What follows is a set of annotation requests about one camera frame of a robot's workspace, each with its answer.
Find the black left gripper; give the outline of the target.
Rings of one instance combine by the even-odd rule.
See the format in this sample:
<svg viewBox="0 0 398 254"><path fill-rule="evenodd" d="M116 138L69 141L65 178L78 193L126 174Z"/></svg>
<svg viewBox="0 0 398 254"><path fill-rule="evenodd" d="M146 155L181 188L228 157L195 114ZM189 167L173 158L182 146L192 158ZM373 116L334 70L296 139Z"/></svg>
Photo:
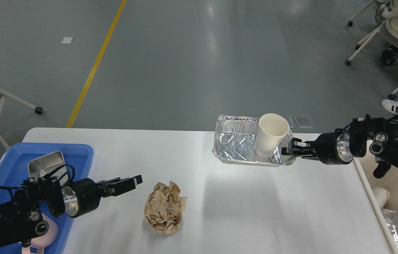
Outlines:
<svg viewBox="0 0 398 254"><path fill-rule="evenodd" d="M65 204L65 213L71 218L77 218L92 212L97 209L102 197L118 196L132 191L142 182L141 175L126 177L124 179L117 177L97 183L89 178L74 181L61 189Z"/></svg>

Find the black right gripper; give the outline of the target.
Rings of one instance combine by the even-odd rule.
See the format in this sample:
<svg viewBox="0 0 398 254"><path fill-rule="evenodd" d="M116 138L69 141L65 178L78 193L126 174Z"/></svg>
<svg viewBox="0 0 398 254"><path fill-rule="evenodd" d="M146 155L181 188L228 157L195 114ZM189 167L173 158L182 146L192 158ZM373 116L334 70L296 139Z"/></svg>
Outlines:
<svg viewBox="0 0 398 254"><path fill-rule="evenodd" d="M349 140L350 135L346 132L324 133L319 135L315 141L302 141L294 137L286 147L281 149L281 154L302 159L319 160L327 165L349 164L353 159Z"/></svg>

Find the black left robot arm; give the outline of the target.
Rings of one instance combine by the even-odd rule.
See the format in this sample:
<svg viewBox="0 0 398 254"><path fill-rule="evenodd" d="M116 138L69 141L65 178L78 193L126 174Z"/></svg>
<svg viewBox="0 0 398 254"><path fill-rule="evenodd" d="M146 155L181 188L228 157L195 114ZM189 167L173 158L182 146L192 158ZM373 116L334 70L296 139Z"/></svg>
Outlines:
<svg viewBox="0 0 398 254"><path fill-rule="evenodd" d="M75 181L76 170L71 165L70 171L56 176L62 167L65 164L42 177L29 177L20 186L0 186L10 195L10 201L0 204L0 247L18 242L29 247L33 238L48 233L49 223L40 210L43 201L52 216L66 214L77 218L97 209L101 198L132 191L143 182L141 175L99 182L87 177Z"/></svg>

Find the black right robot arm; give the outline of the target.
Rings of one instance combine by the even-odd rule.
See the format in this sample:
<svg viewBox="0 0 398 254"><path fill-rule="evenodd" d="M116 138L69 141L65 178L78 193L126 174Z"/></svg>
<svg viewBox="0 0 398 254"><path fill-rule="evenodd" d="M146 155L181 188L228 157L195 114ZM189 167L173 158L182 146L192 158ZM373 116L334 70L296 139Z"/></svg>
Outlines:
<svg viewBox="0 0 398 254"><path fill-rule="evenodd" d="M327 165L349 164L367 152L375 156L374 177L380 179L391 166L398 168L398 116L385 119L354 118L344 128L323 133L315 140L293 138L282 148L282 155L320 161Z"/></svg>

